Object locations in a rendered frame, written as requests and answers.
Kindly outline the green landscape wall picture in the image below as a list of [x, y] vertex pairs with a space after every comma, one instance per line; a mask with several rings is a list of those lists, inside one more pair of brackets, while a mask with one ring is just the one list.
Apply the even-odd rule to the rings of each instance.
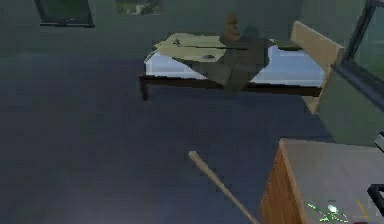
[[162, 8], [162, 0], [114, 0], [117, 12], [128, 15], [158, 14]]

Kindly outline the bed with wooden headboard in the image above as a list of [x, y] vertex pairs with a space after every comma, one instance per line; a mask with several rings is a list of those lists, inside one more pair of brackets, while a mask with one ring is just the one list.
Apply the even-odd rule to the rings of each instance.
[[[268, 49], [269, 65], [244, 86], [248, 92], [300, 95], [308, 110], [316, 114], [333, 68], [344, 54], [344, 47], [300, 21], [293, 24], [291, 41], [300, 51]], [[188, 66], [158, 53], [144, 63], [138, 76], [142, 98], [151, 85], [221, 89], [223, 86]]]

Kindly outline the wooden baseball bat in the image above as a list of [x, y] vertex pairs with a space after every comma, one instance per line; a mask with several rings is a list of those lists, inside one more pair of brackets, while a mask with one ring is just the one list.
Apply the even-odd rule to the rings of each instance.
[[240, 212], [249, 220], [251, 224], [261, 224], [261, 222], [248, 211], [246, 206], [233, 195], [233, 193], [225, 186], [217, 174], [196, 151], [190, 151], [188, 156], [195, 163], [195, 165], [222, 191], [222, 193], [232, 201], [232, 203], [240, 210]]

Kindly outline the brown teddy bear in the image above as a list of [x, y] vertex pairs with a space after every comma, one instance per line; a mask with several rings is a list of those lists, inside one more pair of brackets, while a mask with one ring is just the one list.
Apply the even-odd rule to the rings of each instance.
[[226, 18], [224, 37], [227, 40], [238, 41], [241, 37], [238, 29], [238, 17], [235, 13], [230, 13]]

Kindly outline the black object on desk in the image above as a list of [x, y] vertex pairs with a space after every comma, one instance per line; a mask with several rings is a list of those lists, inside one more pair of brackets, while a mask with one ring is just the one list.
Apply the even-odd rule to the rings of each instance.
[[384, 196], [382, 196], [384, 184], [371, 184], [367, 189], [367, 193], [380, 214], [384, 217]]

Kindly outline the olive green blanket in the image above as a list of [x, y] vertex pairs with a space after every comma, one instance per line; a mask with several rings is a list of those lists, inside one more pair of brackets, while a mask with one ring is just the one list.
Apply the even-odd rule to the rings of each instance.
[[270, 64], [270, 39], [230, 40], [224, 36], [174, 33], [154, 46], [168, 57], [232, 92], [242, 90]]

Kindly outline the wooden desk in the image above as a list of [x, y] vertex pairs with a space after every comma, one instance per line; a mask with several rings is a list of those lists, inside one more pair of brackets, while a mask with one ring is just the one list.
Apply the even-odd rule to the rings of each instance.
[[260, 203], [262, 223], [319, 224], [305, 203], [333, 201], [350, 218], [347, 224], [384, 224], [367, 193], [371, 184], [384, 184], [380, 149], [282, 138]]

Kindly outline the dark framed window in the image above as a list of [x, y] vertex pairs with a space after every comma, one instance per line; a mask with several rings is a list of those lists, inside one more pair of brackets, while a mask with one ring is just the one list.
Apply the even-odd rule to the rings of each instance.
[[342, 76], [384, 112], [384, 0], [366, 0], [341, 62]]

